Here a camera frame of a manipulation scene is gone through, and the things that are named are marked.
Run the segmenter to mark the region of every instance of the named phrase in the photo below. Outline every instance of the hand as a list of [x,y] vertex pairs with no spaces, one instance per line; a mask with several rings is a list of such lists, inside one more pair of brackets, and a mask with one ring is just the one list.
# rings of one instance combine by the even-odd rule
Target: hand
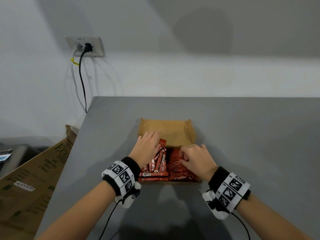
[[179,160],[182,165],[193,172],[195,175],[210,181],[218,166],[210,156],[205,145],[201,147],[193,144],[189,146],[182,146],[179,157],[184,160]]
[[129,154],[140,168],[144,167],[156,156],[156,153],[160,149],[158,144],[158,138],[160,132],[146,132],[143,137],[139,136],[138,141],[132,151]]

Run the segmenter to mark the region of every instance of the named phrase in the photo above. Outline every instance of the wristband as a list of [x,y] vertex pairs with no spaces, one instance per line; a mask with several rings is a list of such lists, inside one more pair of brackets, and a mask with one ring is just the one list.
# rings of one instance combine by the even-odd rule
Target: wristband
[[114,189],[115,200],[122,200],[124,208],[129,208],[140,193],[141,185],[135,181],[139,173],[139,165],[130,157],[115,161],[102,172],[102,179]]
[[232,212],[242,198],[248,199],[250,184],[222,167],[209,181],[210,188],[202,195],[214,216],[220,220]]

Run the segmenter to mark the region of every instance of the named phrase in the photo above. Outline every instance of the person's left hand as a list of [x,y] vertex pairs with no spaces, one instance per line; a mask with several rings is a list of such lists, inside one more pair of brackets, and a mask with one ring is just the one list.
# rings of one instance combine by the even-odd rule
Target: person's left hand
[[158,139],[161,132],[146,132],[143,137],[139,136],[138,141],[129,154],[140,168],[144,167],[156,156],[161,145]]

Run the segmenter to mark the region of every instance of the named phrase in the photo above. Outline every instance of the gray table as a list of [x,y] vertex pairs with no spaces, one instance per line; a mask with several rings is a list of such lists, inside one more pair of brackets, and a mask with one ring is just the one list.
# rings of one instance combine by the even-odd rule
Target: gray table
[[[311,237],[320,236],[320,99],[199,97],[95,97],[38,235],[130,153],[140,117],[192,119],[197,144],[207,145],[218,165],[250,182],[255,195]],[[103,239],[247,239],[234,216],[214,218],[199,192],[206,188],[143,185],[130,209],[115,210]],[[88,239],[98,239],[112,208]]]

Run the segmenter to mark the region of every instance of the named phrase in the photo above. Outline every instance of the power socket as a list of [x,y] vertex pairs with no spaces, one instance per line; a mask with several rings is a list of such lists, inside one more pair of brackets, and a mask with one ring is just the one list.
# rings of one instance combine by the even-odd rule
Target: power socket
[[103,57],[101,40],[98,36],[64,36],[71,51],[77,44],[82,46],[82,50],[76,52],[75,56],[80,56],[86,43],[91,44],[92,52],[85,53],[85,57]]

